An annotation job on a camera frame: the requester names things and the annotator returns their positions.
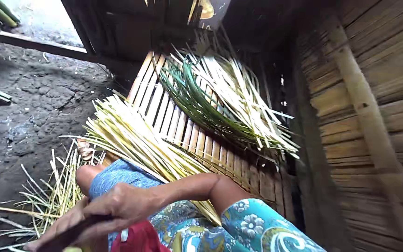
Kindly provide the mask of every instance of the woven bamboo panel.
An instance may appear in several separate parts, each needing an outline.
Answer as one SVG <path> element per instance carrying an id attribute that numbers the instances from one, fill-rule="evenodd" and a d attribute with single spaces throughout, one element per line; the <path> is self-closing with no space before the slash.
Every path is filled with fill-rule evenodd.
<path id="1" fill-rule="evenodd" d="M 225 146 L 221 146 L 181 112 L 159 82 L 157 74 L 165 66 L 163 55 L 154 55 L 150 52 L 133 82 L 128 101 L 145 115 L 148 123 L 151 123 L 164 139 L 199 156 L 211 159 L 213 162 L 220 161 L 221 164 L 242 174 L 271 207 L 285 216 L 282 183 L 278 179 L 280 178 L 279 173 L 276 170 L 258 170 L 253 165 L 256 163 L 255 161 L 244 160 Z M 212 94 L 212 90 L 204 81 L 197 79 L 197 84 L 208 94 Z"/>

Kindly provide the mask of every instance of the bamboo wall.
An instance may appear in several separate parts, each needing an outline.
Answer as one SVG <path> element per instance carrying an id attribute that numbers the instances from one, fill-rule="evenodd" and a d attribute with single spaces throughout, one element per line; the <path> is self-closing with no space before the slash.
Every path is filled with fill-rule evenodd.
<path id="1" fill-rule="evenodd" d="M 345 0 L 338 15 L 349 46 L 376 97 L 403 165 L 403 0 Z M 364 139 L 347 87 L 331 56 L 327 28 L 304 29 L 297 40 L 310 103 L 338 204 L 356 251 L 403 251 L 402 234 Z"/>

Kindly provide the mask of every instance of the bundle of bamboo strips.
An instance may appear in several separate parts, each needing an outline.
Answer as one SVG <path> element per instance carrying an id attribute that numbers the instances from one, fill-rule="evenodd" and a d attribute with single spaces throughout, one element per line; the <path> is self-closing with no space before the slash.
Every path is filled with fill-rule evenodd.
<path id="1" fill-rule="evenodd" d="M 299 146 L 290 140 L 290 131 L 278 117 L 293 118 L 274 111 L 259 95 L 259 81 L 249 67 L 237 60 L 226 36 L 197 33 L 192 50 L 176 50 L 170 67 L 160 79 L 169 96 L 190 119 L 205 130 L 251 150 L 268 160 L 285 150 L 295 158 Z M 197 84 L 206 81 L 213 95 Z"/>
<path id="2" fill-rule="evenodd" d="M 139 166 L 164 183 L 199 173 L 214 172 L 235 178 L 245 190 L 258 195 L 241 175 L 226 165 L 221 167 L 202 157 L 191 157 L 165 142 L 144 117 L 126 101 L 126 98 L 120 96 L 115 92 L 115 95 L 104 101 L 96 100 L 94 106 L 97 119 L 88 118 L 87 136 L 66 137 L 85 139 Z M 220 225 L 220 219 L 209 201 L 193 203 L 214 224 Z"/>
<path id="3" fill-rule="evenodd" d="M 98 163 L 102 163 L 103 155 L 104 153 L 101 153 L 99 158 L 93 155 L 92 160 L 96 159 Z M 20 192 L 20 194 L 25 197 L 25 200 L 15 203 L 16 208 L 0 207 L 0 210 L 27 214 L 32 217 L 32 223 L 30 227 L 26 227 L 0 217 L 0 221 L 15 227 L 15 229 L 0 230 L 0 237 L 7 235 L 8 237 L 16 237 L 17 239 L 39 238 L 55 220 L 65 214 L 83 197 L 76 183 L 76 170 L 83 163 L 75 141 L 73 140 L 66 159 L 64 160 L 56 157 L 54 150 L 52 150 L 52 160 L 50 160 L 50 164 L 52 174 L 49 181 L 46 182 L 40 179 L 41 183 L 37 183 L 37 181 L 29 175 L 25 167 L 21 165 L 22 170 L 28 178 L 26 181 L 27 186 L 22 185 L 25 191 Z M 19 243 L 5 246 L 1 247 L 0 250 L 9 249 L 11 251 L 20 252 L 23 250 L 17 249 L 17 247 L 24 244 L 25 243 Z"/>

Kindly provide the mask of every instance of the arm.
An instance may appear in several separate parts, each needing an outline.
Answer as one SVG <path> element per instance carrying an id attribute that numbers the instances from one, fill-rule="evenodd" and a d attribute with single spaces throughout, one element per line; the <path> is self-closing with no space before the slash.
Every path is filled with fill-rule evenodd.
<path id="1" fill-rule="evenodd" d="M 94 225 L 82 233 L 79 241 L 121 231 L 146 220 L 162 207 L 179 200 L 211 200 L 217 214 L 233 203 L 249 198 L 230 178 L 216 174 L 198 174 L 177 181 L 143 189 L 119 183 L 107 194 L 93 200 L 84 214 L 113 215 L 115 220 Z"/>
<path id="2" fill-rule="evenodd" d="M 217 174 L 193 175 L 150 190 L 160 200 L 160 208 L 179 200 L 210 200 L 219 216 L 232 204 L 250 197 L 229 177 Z"/>

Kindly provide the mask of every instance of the dirt floor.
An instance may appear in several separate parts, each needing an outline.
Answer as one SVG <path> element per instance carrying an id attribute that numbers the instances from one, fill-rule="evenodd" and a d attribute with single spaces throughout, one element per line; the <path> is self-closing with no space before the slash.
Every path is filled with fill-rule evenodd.
<path id="1" fill-rule="evenodd" d="M 32 27 L 27 24 L 14 32 L 79 46 L 74 35 Z M 0 106 L 0 202 L 20 201 L 18 192 L 27 180 L 21 164 L 35 179 L 49 177 L 51 149 L 64 156 L 63 146 L 70 144 L 59 136 L 84 134 L 81 125 L 94 113 L 91 101 L 110 95 L 107 88 L 124 91 L 97 64 L 0 44 L 0 90 L 13 97 L 10 106 Z M 29 222 L 23 215 L 7 218 Z M 0 222 L 4 228 L 10 227 Z M 0 246 L 12 242 L 1 238 Z"/>

